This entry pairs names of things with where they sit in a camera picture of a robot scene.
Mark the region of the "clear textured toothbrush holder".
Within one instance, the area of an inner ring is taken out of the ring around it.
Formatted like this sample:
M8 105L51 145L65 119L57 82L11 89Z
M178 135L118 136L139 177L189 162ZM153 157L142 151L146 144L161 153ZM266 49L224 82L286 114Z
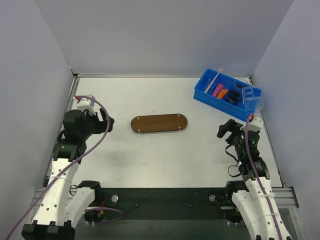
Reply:
M264 106L263 88L260 86L247 86L242 88L242 102L244 110L255 112Z

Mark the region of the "dark glass cup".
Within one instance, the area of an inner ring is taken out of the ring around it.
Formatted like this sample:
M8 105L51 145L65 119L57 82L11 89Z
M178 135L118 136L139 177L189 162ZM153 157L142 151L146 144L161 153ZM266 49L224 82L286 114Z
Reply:
M242 89L248 87L249 84L244 78L236 78L233 84L233 90L242 93Z
M242 100L242 94L234 89L231 89L227 93L226 101L234 106L237 106Z

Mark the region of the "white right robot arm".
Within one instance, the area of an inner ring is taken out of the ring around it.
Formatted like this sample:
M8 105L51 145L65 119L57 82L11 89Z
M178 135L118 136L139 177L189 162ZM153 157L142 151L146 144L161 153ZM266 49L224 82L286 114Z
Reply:
M230 200L246 225L252 240L290 240L275 200L267 164L260 156L258 142L263 121L249 116L245 124L229 119L219 126L217 137L226 139L227 147L233 147L236 168L242 180L230 183Z

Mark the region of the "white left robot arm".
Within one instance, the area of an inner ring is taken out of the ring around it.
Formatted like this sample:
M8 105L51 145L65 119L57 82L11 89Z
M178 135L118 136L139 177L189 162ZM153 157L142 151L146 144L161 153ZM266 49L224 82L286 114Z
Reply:
M67 203L75 173L89 153L86 141L92 135L105 136L113 129L114 119L105 109L100 108L99 114L92 107L78 107L64 114L47 187L36 199L41 204L32 223L25 224L21 231L25 240L73 240L75 227L86 208L101 203L101 185L92 180L82 181L80 191Z

